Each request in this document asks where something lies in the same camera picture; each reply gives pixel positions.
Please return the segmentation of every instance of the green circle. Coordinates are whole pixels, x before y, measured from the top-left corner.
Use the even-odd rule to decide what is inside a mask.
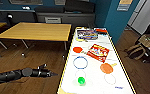
[[[85,83],[85,79],[84,79],[83,77],[79,77],[79,78],[78,78],[78,83],[79,83],[80,85],[84,84],[84,83]]]

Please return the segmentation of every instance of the cardboard box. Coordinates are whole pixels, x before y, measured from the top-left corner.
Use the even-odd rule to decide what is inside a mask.
[[[142,35],[138,41],[142,43],[145,47],[150,47],[150,34]]]

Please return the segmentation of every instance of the illuminated table surface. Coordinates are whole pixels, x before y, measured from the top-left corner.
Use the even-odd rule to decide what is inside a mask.
[[[109,35],[99,34],[98,39],[88,40],[88,42],[79,42],[76,38],[77,29],[69,50],[69,55],[58,88],[58,94],[135,94],[132,83]],[[75,53],[73,51],[74,47],[82,47],[83,51],[87,52],[93,44],[100,45],[110,50],[104,63],[117,64],[113,67],[112,73],[106,74],[101,71],[100,66],[103,62],[84,53]],[[83,69],[75,67],[74,61],[79,56],[86,59],[88,63],[87,67]],[[77,79],[79,75],[85,78],[85,84],[80,85],[78,83]]]

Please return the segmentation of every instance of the red box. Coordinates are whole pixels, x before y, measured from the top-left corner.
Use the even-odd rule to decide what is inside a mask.
[[[108,53],[109,53],[109,49],[99,46],[97,44],[94,44],[87,52],[87,55],[104,63]]]

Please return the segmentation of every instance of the orange circle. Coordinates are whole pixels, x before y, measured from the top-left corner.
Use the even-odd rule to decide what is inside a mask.
[[[110,74],[113,72],[112,66],[108,63],[101,64],[100,69],[102,70],[102,72],[104,72],[106,74]]]

